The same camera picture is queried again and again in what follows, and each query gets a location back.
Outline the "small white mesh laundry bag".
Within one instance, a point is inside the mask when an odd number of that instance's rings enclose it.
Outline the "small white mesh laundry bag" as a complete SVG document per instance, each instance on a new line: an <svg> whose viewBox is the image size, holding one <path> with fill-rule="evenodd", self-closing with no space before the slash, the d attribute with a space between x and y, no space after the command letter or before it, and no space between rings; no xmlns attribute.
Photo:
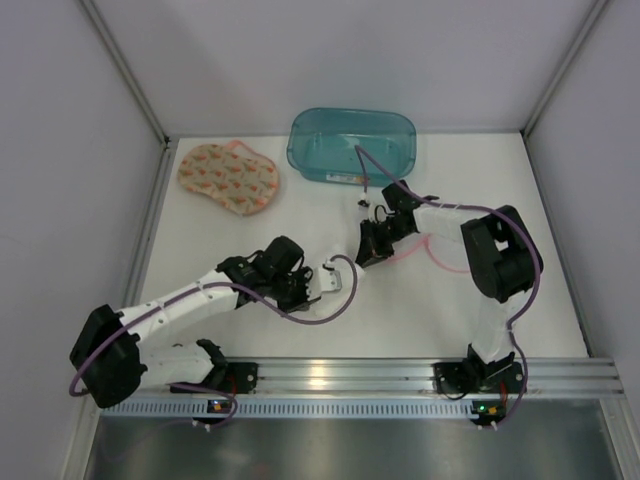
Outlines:
<svg viewBox="0 0 640 480"><path fill-rule="evenodd" d="M443 263L434 254L434 251L431 247L431 235L426 235L421 237L420 240L417 243L415 243L412 247L410 247L408 250L405 250L399 254L395 254L394 256L391 257L391 259L389 260L389 263L400 262L417 252L424 252L433 264L435 264L438 268L446 272L454 273L454 274L467 274L470 272L468 268L455 268L451 265L447 265L446 263Z"/></svg>

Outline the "floral pink laundry bag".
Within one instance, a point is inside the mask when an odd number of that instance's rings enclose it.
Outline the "floral pink laundry bag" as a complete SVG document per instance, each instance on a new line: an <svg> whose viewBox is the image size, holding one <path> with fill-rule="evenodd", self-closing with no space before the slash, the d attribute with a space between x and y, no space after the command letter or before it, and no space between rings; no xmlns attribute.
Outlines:
<svg viewBox="0 0 640 480"><path fill-rule="evenodd" d="M280 187L275 163L240 140L191 149L179 163L177 180L239 216L260 213Z"/></svg>

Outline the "white bra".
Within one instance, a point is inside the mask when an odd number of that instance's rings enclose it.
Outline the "white bra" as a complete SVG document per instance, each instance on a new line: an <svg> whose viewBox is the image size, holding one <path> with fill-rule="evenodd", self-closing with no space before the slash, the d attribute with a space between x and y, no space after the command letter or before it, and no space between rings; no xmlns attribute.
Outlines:
<svg viewBox="0 0 640 480"><path fill-rule="evenodd" d="M313 275L308 286L310 299L314 300L310 307L312 320L325 319L337 312L350 297L354 278L360 285L365 277L362 267L355 265L356 274L353 274L346 260L332 260L335 255L347 255L344 244L334 243L314 257L316 262L312 265Z"/></svg>

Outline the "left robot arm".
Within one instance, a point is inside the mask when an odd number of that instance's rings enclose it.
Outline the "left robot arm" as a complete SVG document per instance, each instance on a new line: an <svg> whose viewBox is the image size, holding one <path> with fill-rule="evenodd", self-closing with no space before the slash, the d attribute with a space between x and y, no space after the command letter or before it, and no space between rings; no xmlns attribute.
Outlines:
<svg viewBox="0 0 640 480"><path fill-rule="evenodd" d="M207 339L179 342L178 334L261 298L287 314L304 311L316 300L314 276L302 248L280 236L248 257L223 260L163 297L121 310L102 305L91 312L71 350L76 374L70 393L109 408L140 389L215 390L228 375L221 348Z"/></svg>

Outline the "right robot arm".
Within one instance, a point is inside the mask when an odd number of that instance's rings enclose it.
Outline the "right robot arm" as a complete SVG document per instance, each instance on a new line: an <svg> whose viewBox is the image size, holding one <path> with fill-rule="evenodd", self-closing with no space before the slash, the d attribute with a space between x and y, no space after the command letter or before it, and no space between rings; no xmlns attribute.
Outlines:
<svg viewBox="0 0 640 480"><path fill-rule="evenodd" d="M481 293L478 328L461 362L480 383L512 368L514 324L539 292L543 263L519 212L510 205L440 204L420 197L403 180L383 189L389 212L360 223L356 263L367 268L395 255L394 244L413 234L431 235L464 247L469 273Z"/></svg>

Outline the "teal plastic bin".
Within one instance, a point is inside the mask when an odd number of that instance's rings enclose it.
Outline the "teal plastic bin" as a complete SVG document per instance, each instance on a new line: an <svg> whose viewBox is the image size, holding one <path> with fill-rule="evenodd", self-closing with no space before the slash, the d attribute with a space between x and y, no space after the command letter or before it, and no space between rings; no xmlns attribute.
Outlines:
<svg viewBox="0 0 640 480"><path fill-rule="evenodd" d="M316 107L293 120L286 155L307 180L384 187L413 170L417 132L398 113Z"/></svg>

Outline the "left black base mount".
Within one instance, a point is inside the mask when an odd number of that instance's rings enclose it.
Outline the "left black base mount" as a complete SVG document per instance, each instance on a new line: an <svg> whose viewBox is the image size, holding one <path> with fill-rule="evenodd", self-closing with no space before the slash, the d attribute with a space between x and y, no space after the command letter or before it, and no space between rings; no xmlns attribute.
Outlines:
<svg viewBox="0 0 640 480"><path fill-rule="evenodd" d="M198 383L172 384L171 393L249 394L257 385L259 365L255 362L226 362L215 365L212 371Z"/></svg>

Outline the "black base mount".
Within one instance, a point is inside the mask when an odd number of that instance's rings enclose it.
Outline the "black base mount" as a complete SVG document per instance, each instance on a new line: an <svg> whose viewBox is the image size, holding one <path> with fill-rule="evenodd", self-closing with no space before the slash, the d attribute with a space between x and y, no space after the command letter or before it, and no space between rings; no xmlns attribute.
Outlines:
<svg viewBox="0 0 640 480"><path fill-rule="evenodd" d="M226 362L215 365L212 371L198 383L172 384L171 393L249 394L257 385L259 365L255 362Z"/></svg>
<svg viewBox="0 0 640 480"><path fill-rule="evenodd" d="M520 363L485 377L466 369L462 361L436 363L433 371L436 392L454 399L471 394L517 394L524 380Z"/></svg>

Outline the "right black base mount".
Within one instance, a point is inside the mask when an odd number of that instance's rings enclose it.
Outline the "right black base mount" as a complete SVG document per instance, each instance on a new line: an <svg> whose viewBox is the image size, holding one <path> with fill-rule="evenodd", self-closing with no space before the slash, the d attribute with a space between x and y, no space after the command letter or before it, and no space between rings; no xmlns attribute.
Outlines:
<svg viewBox="0 0 640 480"><path fill-rule="evenodd" d="M520 363L485 377L466 369L462 361L436 363L433 371L436 392L454 399L471 394L517 394L524 380Z"/></svg>

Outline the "aluminium front rail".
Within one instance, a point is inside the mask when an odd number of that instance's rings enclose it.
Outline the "aluminium front rail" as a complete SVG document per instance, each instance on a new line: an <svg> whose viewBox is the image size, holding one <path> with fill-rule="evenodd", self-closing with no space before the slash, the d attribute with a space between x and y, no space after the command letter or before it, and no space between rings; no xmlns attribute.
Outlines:
<svg viewBox="0 0 640 480"><path fill-rule="evenodd" d="M226 362L259 365L256 388L249 394L380 393L441 395L434 387L433 367L458 359L215 359L183 360L176 366L162 361L147 372L131 363L105 371L86 387L102 407L115 406L142 391L160 391L172 384L198 383ZM524 380L520 391L550 398L616 397L623 387L614 363L602 358L534 358L520 363Z"/></svg>

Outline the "right aluminium corner post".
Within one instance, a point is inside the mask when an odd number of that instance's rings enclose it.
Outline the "right aluminium corner post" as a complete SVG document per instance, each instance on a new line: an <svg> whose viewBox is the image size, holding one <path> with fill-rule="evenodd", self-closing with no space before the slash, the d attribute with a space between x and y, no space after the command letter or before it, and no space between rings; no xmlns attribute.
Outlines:
<svg viewBox="0 0 640 480"><path fill-rule="evenodd" d="M595 0L589 2L585 15L580 20L576 31L570 37L570 42L564 49L558 63L552 69L548 81L534 103L523 128L520 130L524 141L528 140L534 132L554 96L558 93L565 78L569 75L574 63L581 55L581 52L586 47L590 37L597 29L611 4L611 0Z"/></svg>

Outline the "aluminium corner post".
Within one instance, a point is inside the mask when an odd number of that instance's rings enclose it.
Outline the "aluminium corner post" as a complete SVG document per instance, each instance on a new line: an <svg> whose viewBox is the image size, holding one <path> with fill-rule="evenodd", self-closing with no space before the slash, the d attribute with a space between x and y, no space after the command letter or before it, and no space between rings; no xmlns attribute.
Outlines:
<svg viewBox="0 0 640 480"><path fill-rule="evenodd" d="M534 103L523 128L520 130L524 141L528 140L534 132L554 96L558 93L565 78L569 75L574 63L581 55L581 52L586 47L590 37L597 29L611 4L611 0L595 0L589 2L585 15L580 20L576 31L570 37L570 42L564 49L558 63L552 69L548 81Z"/></svg>
<svg viewBox="0 0 640 480"><path fill-rule="evenodd" d="M169 142L168 136L99 6L91 0L78 0L76 4L86 16L95 35L106 50L120 79L132 96L154 137L161 145L166 145Z"/></svg>

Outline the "left aluminium corner post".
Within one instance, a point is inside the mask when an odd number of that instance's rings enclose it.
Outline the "left aluminium corner post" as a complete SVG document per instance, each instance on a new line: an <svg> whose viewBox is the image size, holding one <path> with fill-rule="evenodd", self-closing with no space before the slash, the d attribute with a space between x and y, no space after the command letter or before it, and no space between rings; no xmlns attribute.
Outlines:
<svg viewBox="0 0 640 480"><path fill-rule="evenodd" d="M91 0L78 0L76 4L86 16L95 35L106 50L120 79L132 96L154 137L161 145L166 145L169 142L168 136L99 6Z"/></svg>

